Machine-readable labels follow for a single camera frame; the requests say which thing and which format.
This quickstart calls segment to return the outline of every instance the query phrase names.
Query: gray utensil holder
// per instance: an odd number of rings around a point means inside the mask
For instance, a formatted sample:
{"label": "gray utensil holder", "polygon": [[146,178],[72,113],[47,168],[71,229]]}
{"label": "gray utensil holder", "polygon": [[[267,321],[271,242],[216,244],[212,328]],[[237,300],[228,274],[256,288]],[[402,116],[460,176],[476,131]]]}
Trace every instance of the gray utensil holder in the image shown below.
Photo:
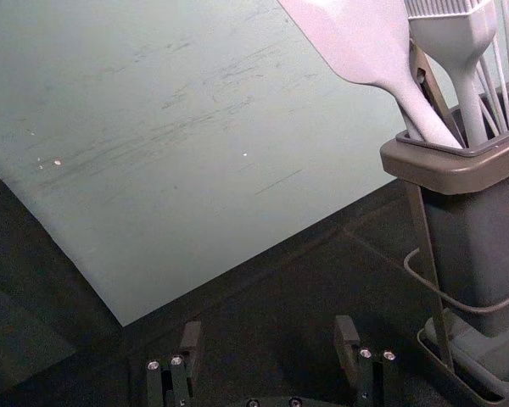
{"label": "gray utensil holder", "polygon": [[[381,158],[386,172],[420,188],[439,289],[471,307],[509,298],[509,132],[463,150],[403,132],[382,146]],[[509,305],[456,313],[488,337],[509,328]]]}

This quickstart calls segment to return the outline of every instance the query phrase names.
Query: white spatula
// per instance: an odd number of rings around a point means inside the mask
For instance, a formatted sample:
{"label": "white spatula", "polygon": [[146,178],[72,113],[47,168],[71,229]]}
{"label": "white spatula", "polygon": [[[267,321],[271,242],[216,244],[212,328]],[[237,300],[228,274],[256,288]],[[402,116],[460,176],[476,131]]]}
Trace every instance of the white spatula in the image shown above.
{"label": "white spatula", "polygon": [[403,0],[279,2],[337,75],[392,93],[426,141],[461,148],[411,77]]}

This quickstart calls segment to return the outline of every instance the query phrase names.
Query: dark floor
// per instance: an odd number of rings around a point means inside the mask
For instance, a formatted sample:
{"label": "dark floor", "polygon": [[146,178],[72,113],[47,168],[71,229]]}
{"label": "dark floor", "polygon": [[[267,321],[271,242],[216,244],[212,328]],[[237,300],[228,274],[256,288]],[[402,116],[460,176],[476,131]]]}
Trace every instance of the dark floor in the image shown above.
{"label": "dark floor", "polygon": [[335,315],[350,315],[365,345],[399,355],[406,405],[471,405],[414,340],[428,302],[401,262],[415,247],[405,189],[391,182],[32,377],[0,405],[143,406],[145,363],[172,353],[192,320],[202,321],[205,346],[196,406],[289,394],[350,404]]}

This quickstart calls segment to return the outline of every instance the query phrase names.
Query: silicone brush bristles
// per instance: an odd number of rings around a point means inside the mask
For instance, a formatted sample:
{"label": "silicone brush bristles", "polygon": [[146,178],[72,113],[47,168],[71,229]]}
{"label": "silicone brush bristles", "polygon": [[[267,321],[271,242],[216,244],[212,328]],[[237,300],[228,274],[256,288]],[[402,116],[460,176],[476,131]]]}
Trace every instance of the silicone brush bristles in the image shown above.
{"label": "silicone brush bristles", "polygon": [[484,0],[405,0],[410,19],[470,14]]}

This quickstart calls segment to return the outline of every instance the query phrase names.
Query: screw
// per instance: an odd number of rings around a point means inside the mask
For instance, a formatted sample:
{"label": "screw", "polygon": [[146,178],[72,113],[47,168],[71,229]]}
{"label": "screw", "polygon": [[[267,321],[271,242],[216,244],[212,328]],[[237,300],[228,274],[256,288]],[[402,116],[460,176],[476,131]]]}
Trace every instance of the screw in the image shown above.
{"label": "screw", "polygon": [[288,405],[290,407],[302,407],[302,400],[300,399],[290,399],[290,401],[288,402]]}
{"label": "screw", "polygon": [[183,358],[181,356],[174,356],[171,358],[171,365],[173,366],[179,366],[181,363],[183,363]]}
{"label": "screw", "polygon": [[156,371],[160,367],[160,363],[158,360],[152,360],[149,363],[147,363],[147,368],[150,371]]}
{"label": "screw", "polygon": [[370,349],[364,348],[364,349],[361,349],[360,356],[362,358],[370,359],[372,357],[372,353],[370,352]]}
{"label": "screw", "polygon": [[395,354],[393,354],[393,353],[392,353],[391,351],[389,351],[389,350],[385,350],[385,351],[383,352],[383,357],[384,357],[385,359],[387,359],[387,360],[394,360],[394,359],[396,359],[396,355],[395,355]]}

